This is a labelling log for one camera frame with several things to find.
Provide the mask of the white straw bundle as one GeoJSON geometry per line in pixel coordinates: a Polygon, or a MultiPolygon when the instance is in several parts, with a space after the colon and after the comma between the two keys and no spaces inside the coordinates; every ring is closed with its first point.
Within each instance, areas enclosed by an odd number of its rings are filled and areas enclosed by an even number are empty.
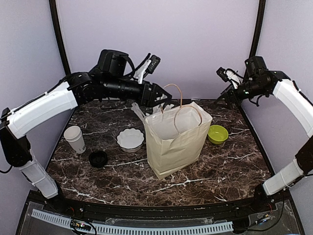
{"type": "Polygon", "coordinates": [[[140,106],[138,103],[133,102],[131,104],[131,110],[138,116],[138,118],[145,124],[146,119],[150,124],[157,123],[174,123],[174,114],[165,114],[165,112],[170,111],[174,108],[174,104],[162,103],[153,108],[140,106]]]}

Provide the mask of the brown paper takeout bag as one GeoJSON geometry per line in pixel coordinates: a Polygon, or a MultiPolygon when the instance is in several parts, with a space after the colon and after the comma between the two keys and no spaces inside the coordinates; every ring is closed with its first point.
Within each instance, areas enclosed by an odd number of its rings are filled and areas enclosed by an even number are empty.
{"type": "Polygon", "coordinates": [[[158,179],[199,159],[212,119],[194,101],[144,118],[147,162],[158,179]]]}

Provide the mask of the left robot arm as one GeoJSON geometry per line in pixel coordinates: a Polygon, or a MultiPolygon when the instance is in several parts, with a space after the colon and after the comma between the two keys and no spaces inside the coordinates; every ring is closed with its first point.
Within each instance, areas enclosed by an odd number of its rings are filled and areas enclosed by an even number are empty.
{"type": "Polygon", "coordinates": [[[69,203],[55,180],[37,162],[27,133],[56,115],[94,100],[118,98],[134,100],[145,107],[171,103],[172,95],[155,83],[138,83],[122,76],[99,72],[76,72],[62,78],[49,91],[18,108],[4,109],[0,118],[0,143],[9,165],[18,168],[58,213],[66,213],[69,203]]]}

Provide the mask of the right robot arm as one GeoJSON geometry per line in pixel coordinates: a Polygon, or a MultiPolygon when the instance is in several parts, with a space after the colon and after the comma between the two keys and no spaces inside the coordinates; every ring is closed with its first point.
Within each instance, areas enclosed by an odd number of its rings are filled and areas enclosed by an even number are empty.
{"type": "Polygon", "coordinates": [[[223,100],[222,107],[233,109],[241,107],[247,100],[259,107],[260,98],[273,96],[275,101],[269,109],[278,113],[263,117],[267,126],[261,132],[261,140],[265,140],[266,134],[271,141],[282,137],[286,143],[294,137],[307,137],[301,148],[293,151],[293,159],[262,182],[262,193],[250,200],[250,209],[261,212],[268,205],[267,196],[291,188],[313,170],[313,104],[284,72],[269,70],[265,65],[248,66],[247,70],[248,77],[245,78],[233,69],[217,69],[217,76],[229,85],[221,92],[215,105],[220,106],[219,102],[223,100]]]}

